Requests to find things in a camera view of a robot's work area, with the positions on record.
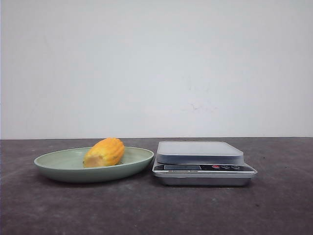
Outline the yellow corn cob piece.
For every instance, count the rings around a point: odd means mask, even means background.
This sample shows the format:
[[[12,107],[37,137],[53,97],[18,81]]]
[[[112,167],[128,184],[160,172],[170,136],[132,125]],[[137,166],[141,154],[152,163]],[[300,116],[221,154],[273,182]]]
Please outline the yellow corn cob piece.
[[[83,167],[112,166],[120,162],[125,152],[124,143],[118,138],[106,138],[96,143],[83,158]]]

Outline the silver digital kitchen scale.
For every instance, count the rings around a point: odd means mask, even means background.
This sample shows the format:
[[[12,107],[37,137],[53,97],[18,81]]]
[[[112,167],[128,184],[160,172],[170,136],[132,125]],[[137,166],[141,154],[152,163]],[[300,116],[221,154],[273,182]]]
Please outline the silver digital kitchen scale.
[[[161,141],[152,168],[164,185],[245,186],[257,170],[224,141]]]

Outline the green shallow plate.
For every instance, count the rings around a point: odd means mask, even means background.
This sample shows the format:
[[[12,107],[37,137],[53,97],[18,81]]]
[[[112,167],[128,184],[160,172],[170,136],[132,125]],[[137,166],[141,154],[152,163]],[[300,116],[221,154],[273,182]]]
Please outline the green shallow plate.
[[[34,164],[45,177],[66,183],[97,183],[118,180],[144,170],[154,157],[150,150],[125,147],[122,158],[114,165],[104,166],[99,157],[85,160],[88,147],[66,149],[37,157]]]

